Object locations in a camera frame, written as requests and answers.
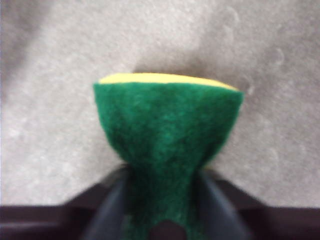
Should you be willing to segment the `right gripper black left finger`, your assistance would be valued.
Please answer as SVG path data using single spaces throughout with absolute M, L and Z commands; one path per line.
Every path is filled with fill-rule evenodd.
M 120 240 L 124 235 L 130 168 L 114 170 L 58 205 L 4 205 L 2 240 Z

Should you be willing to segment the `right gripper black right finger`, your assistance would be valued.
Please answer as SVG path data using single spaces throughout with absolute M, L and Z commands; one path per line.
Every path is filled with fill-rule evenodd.
M 213 171 L 197 173 L 196 209 L 209 240 L 318 240 L 320 210 L 276 207 L 249 195 Z

